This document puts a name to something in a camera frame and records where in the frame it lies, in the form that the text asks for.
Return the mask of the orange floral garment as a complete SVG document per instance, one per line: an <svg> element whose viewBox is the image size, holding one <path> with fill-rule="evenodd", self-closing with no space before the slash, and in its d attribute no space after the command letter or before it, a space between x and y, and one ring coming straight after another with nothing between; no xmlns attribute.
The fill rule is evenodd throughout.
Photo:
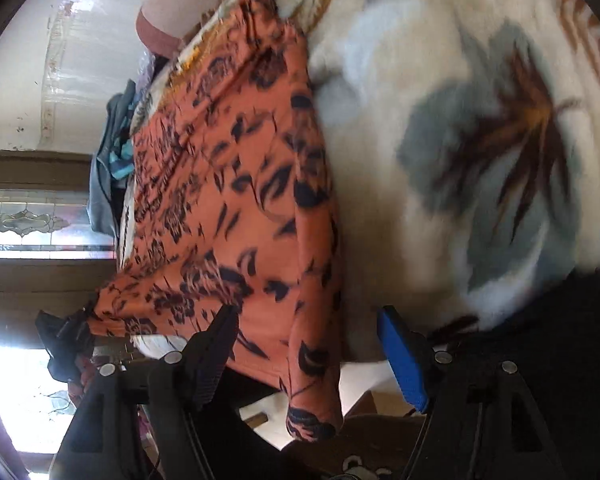
<svg viewBox="0 0 600 480"><path fill-rule="evenodd" d="M342 422L340 239L306 38L275 0L237 0L133 136L129 260L97 336L189 338L239 315L228 364L286 394L288 432Z"/></svg>

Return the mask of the cream leaf-print fleece blanket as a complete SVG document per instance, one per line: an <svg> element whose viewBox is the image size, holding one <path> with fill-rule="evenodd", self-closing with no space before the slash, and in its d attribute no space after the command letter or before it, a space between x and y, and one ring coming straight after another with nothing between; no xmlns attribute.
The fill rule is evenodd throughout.
<svg viewBox="0 0 600 480"><path fill-rule="evenodd" d="M591 0L278 0L309 37L346 264L346 357L373 307L488 328L600 271Z"/></svg>

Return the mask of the teal striped cloth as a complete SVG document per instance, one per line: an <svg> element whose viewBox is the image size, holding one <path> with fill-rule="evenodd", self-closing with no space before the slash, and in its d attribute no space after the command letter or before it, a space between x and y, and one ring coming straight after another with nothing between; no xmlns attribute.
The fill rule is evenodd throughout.
<svg viewBox="0 0 600 480"><path fill-rule="evenodd" d="M109 170L114 180L122 181L132 174L134 169L133 162L133 143L130 139L122 142L120 139L114 140L109 152Z"/></svg>

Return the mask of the grey blue clothes pile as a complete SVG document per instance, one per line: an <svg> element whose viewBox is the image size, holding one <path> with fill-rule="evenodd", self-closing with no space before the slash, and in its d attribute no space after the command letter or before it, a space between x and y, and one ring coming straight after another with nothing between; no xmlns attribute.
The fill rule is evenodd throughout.
<svg viewBox="0 0 600 480"><path fill-rule="evenodd" d="M114 140L130 138L131 119L137 104L135 82L129 80L121 93L106 105L106 122L99 147L95 151L88 180L87 215L94 232L117 237L120 230L122 200L126 179L114 180L109 170L109 152Z"/></svg>

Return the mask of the stained glass window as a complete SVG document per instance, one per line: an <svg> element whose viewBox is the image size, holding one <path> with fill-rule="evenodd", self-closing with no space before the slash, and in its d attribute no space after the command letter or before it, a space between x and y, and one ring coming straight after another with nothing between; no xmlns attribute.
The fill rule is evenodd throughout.
<svg viewBox="0 0 600 480"><path fill-rule="evenodd" d="M114 238L91 228L85 192L0 188L0 259L114 258Z"/></svg>

